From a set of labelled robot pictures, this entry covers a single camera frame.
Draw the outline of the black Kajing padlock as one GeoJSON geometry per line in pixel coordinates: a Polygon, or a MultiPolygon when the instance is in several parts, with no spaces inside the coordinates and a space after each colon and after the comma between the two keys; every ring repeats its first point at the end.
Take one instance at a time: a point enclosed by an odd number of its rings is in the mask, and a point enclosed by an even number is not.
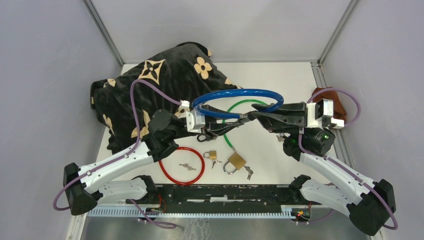
{"type": "Polygon", "coordinates": [[[197,140],[199,143],[210,142],[210,141],[213,141],[213,140],[215,140],[215,139],[216,139],[216,137],[215,137],[215,136],[210,135],[210,134],[206,134],[206,133],[199,134],[199,135],[197,135],[197,137],[196,137],[196,140],[197,140]]]}

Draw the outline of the blue cable lock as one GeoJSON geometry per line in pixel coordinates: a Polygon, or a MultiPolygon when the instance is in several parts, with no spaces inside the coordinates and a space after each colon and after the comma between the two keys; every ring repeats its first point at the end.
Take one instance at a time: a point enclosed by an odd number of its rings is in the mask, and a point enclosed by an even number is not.
{"type": "Polygon", "coordinates": [[[215,92],[210,92],[202,96],[197,97],[193,102],[193,108],[196,111],[199,111],[201,114],[217,119],[240,119],[241,114],[238,113],[227,113],[227,112],[217,112],[211,111],[202,108],[202,105],[208,101],[221,99],[221,98],[234,98],[234,97],[266,97],[276,100],[276,103],[264,110],[261,110],[265,113],[271,113],[284,104],[284,98],[281,94],[266,90],[266,89],[255,89],[255,88],[241,88],[241,89],[228,89],[220,90],[215,92]]]}

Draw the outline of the small brass padlock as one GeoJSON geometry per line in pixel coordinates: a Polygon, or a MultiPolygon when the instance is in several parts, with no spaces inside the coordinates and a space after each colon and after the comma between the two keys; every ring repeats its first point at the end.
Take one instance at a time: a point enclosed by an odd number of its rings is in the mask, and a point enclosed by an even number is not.
{"type": "Polygon", "coordinates": [[[217,159],[217,151],[216,150],[210,150],[203,153],[203,157],[210,160],[216,160],[217,159]]]}

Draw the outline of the large brass padlock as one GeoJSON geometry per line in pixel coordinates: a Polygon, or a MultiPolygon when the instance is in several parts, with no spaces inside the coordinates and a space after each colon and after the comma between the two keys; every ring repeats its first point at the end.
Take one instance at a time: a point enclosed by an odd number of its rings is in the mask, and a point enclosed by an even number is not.
{"type": "Polygon", "coordinates": [[[234,152],[224,163],[223,172],[227,175],[232,175],[246,165],[246,161],[237,152],[234,152]]]}

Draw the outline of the red lock keys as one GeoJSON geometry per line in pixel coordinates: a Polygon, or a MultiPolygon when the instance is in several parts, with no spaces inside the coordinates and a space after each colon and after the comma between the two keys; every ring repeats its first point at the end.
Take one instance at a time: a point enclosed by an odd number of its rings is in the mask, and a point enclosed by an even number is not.
{"type": "Polygon", "coordinates": [[[196,171],[197,170],[196,168],[190,166],[188,163],[180,163],[179,165],[186,168],[188,171],[196,171]]]}

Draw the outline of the large padlock keys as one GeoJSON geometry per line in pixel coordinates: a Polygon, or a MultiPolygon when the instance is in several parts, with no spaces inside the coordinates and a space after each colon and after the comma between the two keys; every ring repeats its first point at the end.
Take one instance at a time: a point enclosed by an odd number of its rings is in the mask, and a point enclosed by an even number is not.
{"type": "Polygon", "coordinates": [[[244,166],[244,169],[247,171],[247,179],[250,181],[254,171],[249,166],[244,166]]]}

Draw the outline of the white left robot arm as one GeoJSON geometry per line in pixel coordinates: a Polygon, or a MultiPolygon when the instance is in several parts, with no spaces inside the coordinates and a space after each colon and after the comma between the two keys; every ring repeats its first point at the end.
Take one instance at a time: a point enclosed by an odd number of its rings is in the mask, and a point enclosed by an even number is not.
{"type": "Polygon", "coordinates": [[[133,180],[116,179],[134,169],[157,163],[179,148],[176,139],[204,135],[222,136],[247,121],[247,114],[197,108],[177,117],[166,109],[157,110],[147,124],[148,134],[112,156],[88,165],[70,163],[64,167],[63,189],[71,215],[78,216],[107,200],[142,200],[150,204],[158,191],[150,176],[133,180]]]}

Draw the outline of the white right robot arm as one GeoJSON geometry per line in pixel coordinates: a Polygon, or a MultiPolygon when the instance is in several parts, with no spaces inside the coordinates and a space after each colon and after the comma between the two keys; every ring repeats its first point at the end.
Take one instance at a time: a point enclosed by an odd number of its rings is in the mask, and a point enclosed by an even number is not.
{"type": "Polygon", "coordinates": [[[300,175],[290,184],[289,199],[295,204],[310,201],[322,204],[347,216],[366,235],[374,236],[395,218],[396,201],[393,186],[385,179],[375,181],[352,169],[329,151],[335,141],[331,128],[342,128],[344,122],[334,118],[334,103],[318,102],[284,104],[279,108],[254,104],[247,114],[270,133],[282,134],[284,153],[314,169],[327,180],[320,183],[300,175]]]}

